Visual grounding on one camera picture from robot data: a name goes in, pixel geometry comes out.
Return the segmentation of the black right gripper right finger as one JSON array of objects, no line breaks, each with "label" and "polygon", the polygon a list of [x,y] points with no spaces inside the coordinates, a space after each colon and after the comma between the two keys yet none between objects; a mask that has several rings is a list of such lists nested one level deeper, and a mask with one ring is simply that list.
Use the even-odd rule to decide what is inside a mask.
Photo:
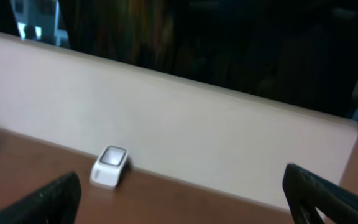
[{"label": "black right gripper right finger", "polygon": [[296,224],[322,223],[319,212],[334,223],[358,223],[357,195],[296,164],[287,164],[282,187]]}]

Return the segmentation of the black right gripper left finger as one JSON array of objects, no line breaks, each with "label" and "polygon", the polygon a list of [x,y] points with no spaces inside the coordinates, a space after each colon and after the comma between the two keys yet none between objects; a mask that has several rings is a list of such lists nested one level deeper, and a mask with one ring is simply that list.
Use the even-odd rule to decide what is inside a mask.
[{"label": "black right gripper left finger", "polygon": [[69,172],[0,210],[0,223],[72,224],[80,200],[79,177],[76,172]]}]

